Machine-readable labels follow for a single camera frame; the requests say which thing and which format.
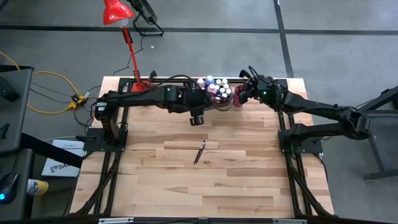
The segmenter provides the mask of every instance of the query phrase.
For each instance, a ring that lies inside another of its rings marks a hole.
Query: red desk lamp
[[[143,91],[146,89],[145,85],[151,85],[151,83],[145,82],[145,84],[143,84],[140,81],[140,74],[137,68],[136,55],[132,47],[132,39],[129,31],[126,28],[127,23],[129,22],[128,19],[134,17],[134,13],[129,7],[125,6],[119,0],[104,0],[104,3],[105,3],[104,25],[115,23],[119,27],[122,27],[124,39],[126,40],[126,43],[129,46],[129,50],[132,57],[132,63],[134,65],[134,73],[137,79],[137,83],[133,85],[132,91]]]

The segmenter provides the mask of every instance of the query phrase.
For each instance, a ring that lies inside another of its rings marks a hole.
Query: floor stripe
[[[398,35],[398,30],[302,30],[286,29],[286,34],[307,35]]]
[[[287,78],[294,78],[292,62],[290,61],[289,49],[287,47],[286,33],[282,13],[280,11],[279,0],[274,0],[276,19],[278,22],[280,44],[282,46],[282,54],[284,56]]]
[[[82,27],[82,26],[25,26],[0,25],[0,29],[8,30],[47,30],[47,31],[88,31],[88,32],[120,32],[118,27]],[[243,34],[277,34],[278,29],[241,29],[241,28],[163,28],[165,32],[207,32],[207,33],[243,33]],[[141,28],[143,32],[159,32],[152,27]]]

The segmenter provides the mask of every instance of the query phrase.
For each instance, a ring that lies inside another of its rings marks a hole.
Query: yellow cable
[[[7,56],[5,53],[3,53],[3,52],[0,52],[0,54],[3,55],[3,56],[5,56],[8,60],[10,60],[10,61],[15,65],[15,67],[17,67],[18,70],[20,70],[18,64],[15,63],[15,61],[13,61],[13,59],[11,59],[10,57],[8,57],[8,56]],[[78,95],[79,97],[81,96],[80,93],[79,93],[79,91],[77,91],[77,89],[75,88],[75,86],[72,84],[72,82],[69,81],[69,79],[68,79],[67,77],[64,77],[63,75],[60,75],[60,74],[55,73],[55,72],[49,72],[49,71],[38,71],[38,72],[34,72],[33,75],[39,74],[39,73],[46,73],[46,74],[56,75],[56,76],[58,76],[58,77],[60,77],[60,78],[63,78],[65,81],[67,81],[67,82],[69,83],[70,86],[72,86],[72,88],[73,88],[74,91],[77,93],[77,95]],[[30,108],[32,111],[35,111],[35,112],[38,112],[38,113],[42,113],[42,114],[60,114],[60,113],[63,113],[63,112],[65,112],[65,111],[68,111],[68,110],[72,109],[72,108],[73,108],[73,103],[69,104],[68,107],[65,108],[64,110],[56,111],[56,112],[46,112],[46,111],[37,110],[37,109],[33,108],[31,105],[27,105],[27,107]]]
[[[3,56],[5,56],[8,60],[10,60],[10,62],[12,62],[12,63],[15,65],[15,67],[17,67],[18,70],[20,70],[20,69],[19,69],[19,66],[17,65],[17,63],[15,63],[15,61],[13,61],[13,59],[11,59],[10,57],[8,57],[8,56],[7,56],[5,53],[3,53],[3,52],[0,52],[0,54],[3,55]]]

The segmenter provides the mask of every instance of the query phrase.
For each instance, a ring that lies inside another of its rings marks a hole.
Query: lamp shade
[[[104,0],[104,25],[134,17],[132,10],[119,0]]]

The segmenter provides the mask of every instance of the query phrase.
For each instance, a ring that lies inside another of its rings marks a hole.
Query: wood grain
[[[287,81],[290,91],[307,97],[302,79]],[[100,95],[116,90],[118,82],[119,77],[104,77]],[[129,137],[119,167],[113,216],[293,217],[274,111],[249,100],[227,112],[205,112],[202,126],[190,126],[189,118],[189,113],[169,114],[154,106],[129,109]],[[295,120],[313,124],[308,114],[296,114]],[[95,121],[92,126],[101,124]],[[208,145],[193,165],[206,138]],[[83,161],[71,212],[94,192],[103,156],[95,152]],[[303,163],[309,188],[333,213],[321,163],[313,155],[303,155]],[[298,195],[303,209],[300,190]]]

